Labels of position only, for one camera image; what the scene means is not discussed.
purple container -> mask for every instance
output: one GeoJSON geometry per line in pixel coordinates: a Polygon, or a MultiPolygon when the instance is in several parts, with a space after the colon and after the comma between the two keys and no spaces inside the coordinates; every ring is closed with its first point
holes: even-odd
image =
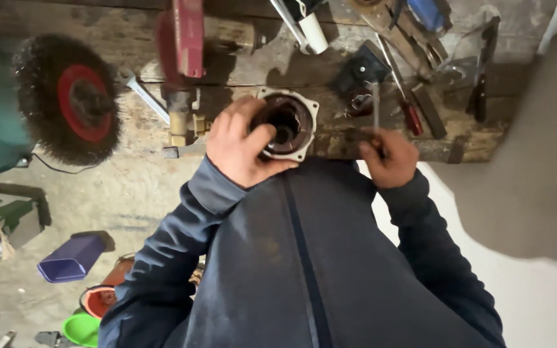
{"type": "Polygon", "coordinates": [[[71,237],[38,263],[38,271],[50,283],[79,281],[103,251],[104,242],[97,235],[71,237]]]}

orange bucket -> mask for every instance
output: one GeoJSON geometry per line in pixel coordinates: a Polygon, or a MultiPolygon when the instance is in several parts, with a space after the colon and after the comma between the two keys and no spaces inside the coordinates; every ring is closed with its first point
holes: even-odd
{"type": "Polygon", "coordinates": [[[117,301],[114,288],[124,281],[124,274],[130,271],[132,264],[134,264],[134,259],[120,258],[100,285],[83,291],[79,299],[81,308],[87,314],[102,319],[109,307],[117,301]]]}

black cable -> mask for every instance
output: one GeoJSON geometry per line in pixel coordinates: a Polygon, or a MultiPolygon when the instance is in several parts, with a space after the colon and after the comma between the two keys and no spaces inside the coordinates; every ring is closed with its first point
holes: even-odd
{"type": "Polygon", "coordinates": [[[57,169],[57,168],[51,167],[47,162],[45,162],[43,159],[40,158],[40,156],[38,156],[38,155],[35,154],[35,153],[33,153],[32,155],[34,155],[37,159],[39,159],[40,162],[42,162],[44,165],[46,165],[49,169],[58,171],[59,173],[65,173],[65,174],[79,174],[79,173],[82,172],[83,170],[96,168],[96,167],[98,166],[98,165],[96,164],[96,165],[90,165],[89,167],[85,167],[85,168],[83,168],[83,169],[81,169],[81,170],[79,170],[79,171],[66,171],[66,170],[63,170],[63,169],[57,169]]]}

person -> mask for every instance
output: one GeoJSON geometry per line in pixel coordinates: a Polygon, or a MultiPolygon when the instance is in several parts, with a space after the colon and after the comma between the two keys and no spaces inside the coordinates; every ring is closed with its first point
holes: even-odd
{"type": "Polygon", "coordinates": [[[216,118],[181,204],[115,288],[99,347],[504,346],[493,297],[428,198],[411,143],[368,130],[371,179],[347,161],[264,162],[276,130],[248,132],[263,106],[245,97],[216,118]],[[398,248],[377,228],[376,192],[398,248]]]}

workbench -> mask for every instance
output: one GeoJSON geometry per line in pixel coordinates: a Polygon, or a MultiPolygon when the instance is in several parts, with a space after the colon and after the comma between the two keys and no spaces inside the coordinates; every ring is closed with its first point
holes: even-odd
{"type": "MultiPolygon", "coordinates": [[[[513,122],[557,0],[447,2],[453,27],[441,41],[449,54],[462,34],[482,24],[484,11],[501,17],[494,66],[488,70],[490,119],[480,124],[465,114],[460,104],[466,91],[455,91],[449,104],[445,101],[449,93],[433,87],[429,93],[448,134],[436,140],[423,122],[425,133],[414,138],[405,130],[396,89],[392,83],[384,83],[381,96],[387,102],[381,108],[380,124],[403,130],[419,148],[421,160],[488,162],[513,122]]],[[[160,97],[163,75],[156,60],[153,23],[165,5],[165,0],[4,0],[0,1],[0,34],[22,38],[56,32],[78,38],[105,61],[132,69],[148,90],[160,97]]],[[[320,105],[310,153],[331,159],[358,157],[357,129],[373,121],[367,116],[346,117],[345,106],[326,86],[366,39],[375,42],[375,33],[344,0],[330,0],[316,11],[329,42],[329,48],[319,55],[305,55],[295,48],[294,37],[267,0],[205,0],[204,6],[207,15],[251,22],[267,36],[268,44],[252,56],[205,57],[207,73],[195,81],[201,89],[200,114],[212,119],[232,99],[256,93],[260,86],[294,89],[320,105]]],[[[413,75],[398,55],[394,56],[402,74],[413,75]]],[[[119,103],[122,135],[117,152],[160,152],[168,130],[164,121],[127,88],[122,89],[119,103]]]]}

